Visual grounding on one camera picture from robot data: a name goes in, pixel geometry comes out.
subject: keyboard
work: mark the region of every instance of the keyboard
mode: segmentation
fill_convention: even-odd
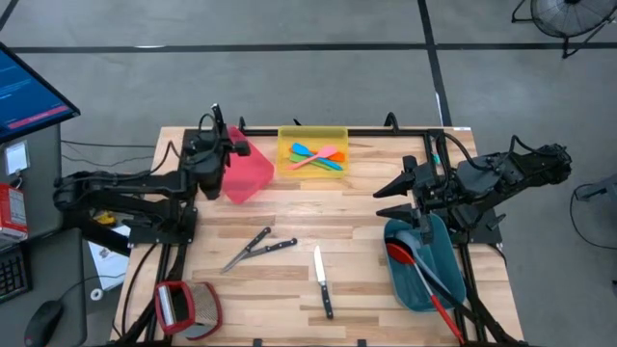
[[[23,245],[0,251],[0,304],[32,289]]]

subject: blue tray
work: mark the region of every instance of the blue tray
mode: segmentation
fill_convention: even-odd
[[[459,303],[462,303],[467,296],[467,292],[461,270],[454,256],[450,236],[441,218],[435,215],[431,215],[430,218],[434,230],[433,243],[422,246],[418,250],[419,256],[443,282],[452,296]],[[419,240],[419,230],[412,229],[407,223],[396,220],[390,220],[386,223],[384,237],[393,237],[400,230],[409,231]],[[415,312],[435,311],[435,307],[431,303],[430,297],[413,265],[401,264],[388,256],[388,267],[392,286],[394,287],[394,296],[401,305]],[[431,290],[437,295],[443,308],[452,308],[452,305],[439,295],[437,291],[433,288]]]

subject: pink plastic container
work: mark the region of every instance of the pink plastic container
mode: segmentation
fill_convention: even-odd
[[[228,127],[231,140],[247,141],[247,138],[235,126]],[[251,144],[251,155],[241,157],[235,153],[230,155],[230,167],[225,167],[223,176],[223,192],[231,202],[239,204],[246,201],[266,184],[270,183],[274,176],[274,165]]]

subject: black knife handle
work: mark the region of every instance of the black knife handle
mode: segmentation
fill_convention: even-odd
[[[289,241],[283,241],[280,242],[276,245],[272,245],[272,246],[266,246],[266,252],[271,252],[271,251],[276,251],[276,250],[280,250],[281,248],[285,248],[285,247],[289,247],[289,246],[293,246],[295,244],[298,243],[298,239],[296,239],[295,237],[292,238]]]
[[[272,231],[272,229],[270,229],[270,227],[265,227],[254,239],[253,241],[251,241],[251,243],[249,243],[249,245],[247,247],[245,247],[244,249],[247,252],[251,251],[251,248],[253,248],[256,244],[259,243],[259,241],[263,240],[264,237],[266,237],[267,234],[270,233],[270,231]]]
[[[324,302],[324,309],[326,309],[326,317],[328,319],[334,319],[335,314],[332,312],[332,303],[330,302],[330,295],[328,295],[328,286],[324,283],[321,284],[321,300]]]

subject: computer mouse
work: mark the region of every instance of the computer mouse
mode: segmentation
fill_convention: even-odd
[[[30,318],[23,342],[26,347],[44,347],[58,326],[62,317],[62,303],[59,301],[44,302]]]

